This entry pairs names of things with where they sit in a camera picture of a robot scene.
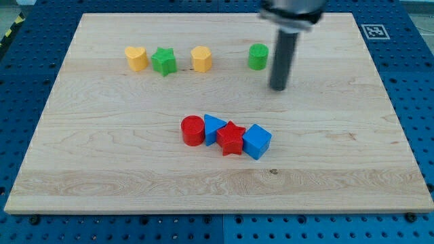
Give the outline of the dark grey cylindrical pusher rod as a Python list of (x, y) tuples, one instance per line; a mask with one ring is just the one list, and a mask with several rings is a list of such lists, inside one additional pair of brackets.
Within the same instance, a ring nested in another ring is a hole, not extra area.
[(288, 33), (283, 29), (279, 29), (277, 32), (275, 54), (269, 79), (269, 87), (275, 91), (283, 91), (288, 84), (297, 40), (298, 33)]

